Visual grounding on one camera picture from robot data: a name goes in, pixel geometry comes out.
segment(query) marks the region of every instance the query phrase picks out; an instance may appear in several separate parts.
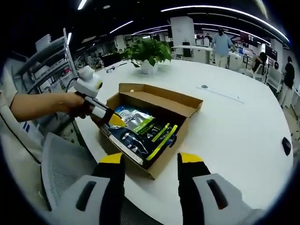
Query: plastic package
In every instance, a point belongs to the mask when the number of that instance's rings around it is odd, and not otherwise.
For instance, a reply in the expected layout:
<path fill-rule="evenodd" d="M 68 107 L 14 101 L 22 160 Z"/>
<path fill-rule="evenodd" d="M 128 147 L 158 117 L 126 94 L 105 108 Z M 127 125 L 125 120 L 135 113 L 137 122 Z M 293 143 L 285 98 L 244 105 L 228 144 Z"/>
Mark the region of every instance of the plastic package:
<path fill-rule="evenodd" d="M 151 161 L 160 151 L 170 145 L 176 136 L 177 125 L 160 121 L 148 112 L 120 106 L 116 112 L 126 123 L 126 127 L 111 126 L 109 128 L 124 146 L 138 156 L 137 163 L 143 165 Z"/>

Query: open cardboard box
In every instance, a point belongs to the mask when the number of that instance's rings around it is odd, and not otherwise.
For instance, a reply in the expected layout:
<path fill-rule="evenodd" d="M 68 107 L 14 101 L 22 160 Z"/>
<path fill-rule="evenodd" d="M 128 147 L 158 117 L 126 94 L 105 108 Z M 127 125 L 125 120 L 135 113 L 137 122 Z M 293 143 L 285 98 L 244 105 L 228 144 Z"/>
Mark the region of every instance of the open cardboard box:
<path fill-rule="evenodd" d="M 130 167 L 141 170 L 151 179 L 155 179 L 168 164 L 176 149 L 181 145 L 188 132 L 189 118 L 201 109 L 203 101 L 174 91 L 136 83 L 120 83 L 119 92 L 107 100 L 106 105 L 113 110 L 120 105 L 130 105 L 147 110 L 152 116 L 160 120 L 178 125 L 176 138 L 171 145 L 160 150 L 155 157 L 145 165 L 133 160 L 132 151 L 118 141 L 108 131 L 108 126 L 101 127 L 101 131 L 109 140 L 130 159 Z"/>

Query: ceiling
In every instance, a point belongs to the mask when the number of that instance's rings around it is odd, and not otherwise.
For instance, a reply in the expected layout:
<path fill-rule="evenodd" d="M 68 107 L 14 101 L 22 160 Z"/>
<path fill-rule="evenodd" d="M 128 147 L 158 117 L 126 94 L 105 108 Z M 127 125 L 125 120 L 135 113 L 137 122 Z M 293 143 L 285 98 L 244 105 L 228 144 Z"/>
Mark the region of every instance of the ceiling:
<path fill-rule="evenodd" d="M 87 0 L 82 10 L 77 10 L 81 0 L 30 0 L 19 3 L 18 7 L 12 4 L 12 14 L 9 18 L 8 33 L 12 35 L 14 51 L 31 56 L 35 53 L 35 42 L 46 34 L 52 40 L 63 35 L 62 29 L 72 32 L 70 41 L 71 51 L 92 45 L 94 41 L 112 40 L 120 34 L 132 34 L 140 30 L 168 25 L 170 17 L 190 16 L 194 23 L 209 23 L 237 28 L 255 34 L 266 40 L 274 38 L 273 34 L 286 42 L 279 34 L 263 25 L 261 22 L 235 12 L 215 8 L 186 8 L 167 12 L 162 9 L 186 5 L 213 5 L 234 8 L 274 25 L 282 31 L 293 43 L 293 30 L 290 18 L 285 13 L 285 8 L 290 5 L 276 5 L 264 0 Z M 115 28 L 133 20 L 132 23 L 109 34 Z M 86 38 L 96 36 L 92 41 L 82 43 Z"/>

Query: table surface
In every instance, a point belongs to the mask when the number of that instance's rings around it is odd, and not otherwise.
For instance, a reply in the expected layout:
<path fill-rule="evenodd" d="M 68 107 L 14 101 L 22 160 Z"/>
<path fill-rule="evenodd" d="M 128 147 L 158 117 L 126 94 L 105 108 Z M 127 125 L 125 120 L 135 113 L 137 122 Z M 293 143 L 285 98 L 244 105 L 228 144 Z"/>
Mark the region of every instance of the table surface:
<path fill-rule="evenodd" d="M 196 46 L 196 45 L 179 45 L 179 46 L 174 46 L 172 48 L 188 48 L 188 49 L 200 49 L 206 51 L 213 51 L 213 49 L 210 47 Z M 237 52 L 229 52 L 229 55 L 241 58 L 241 56 Z"/>
<path fill-rule="evenodd" d="M 103 103 L 118 92 L 119 83 L 145 83 L 203 99 L 178 152 L 202 157 L 210 172 L 237 187 L 250 207 L 267 209 L 285 188 L 293 154 L 285 155 L 281 141 L 292 141 L 284 113 L 266 85 L 228 69 L 183 60 L 160 64 L 155 75 L 143 75 L 131 63 L 97 74 L 104 82 L 97 95 Z M 98 142 L 99 129 L 90 117 L 76 122 L 99 161 L 106 155 Z M 176 154 L 154 181 L 126 175 L 125 196 L 162 224 L 181 225 Z"/>

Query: metal rack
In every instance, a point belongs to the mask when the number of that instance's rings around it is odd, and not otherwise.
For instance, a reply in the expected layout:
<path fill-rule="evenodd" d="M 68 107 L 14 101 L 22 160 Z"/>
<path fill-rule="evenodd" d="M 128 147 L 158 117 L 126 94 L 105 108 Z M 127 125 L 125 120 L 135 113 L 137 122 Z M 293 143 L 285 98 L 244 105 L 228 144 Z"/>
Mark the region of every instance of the metal rack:
<path fill-rule="evenodd" d="M 22 68 L 14 74 L 14 76 L 21 78 L 27 94 L 65 92 L 69 81 L 77 77 L 77 71 L 67 44 L 65 28 L 63 33 L 62 37 L 52 41 L 45 49 L 31 56 Z M 48 66 L 48 70 L 37 76 L 37 71 L 44 66 Z M 25 82 L 25 74 L 27 74 L 29 82 Z M 41 85 L 45 82 L 47 82 L 47 87 L 44 85 L 42 88 Z M 67 123 L 71 121 L 72 118 L 68 114 L 58 112 L 32 122 L 39 127 L 41 134 L 46 135 L 48 132 L 59 132 L 61 128 L 67 126 Z"/>

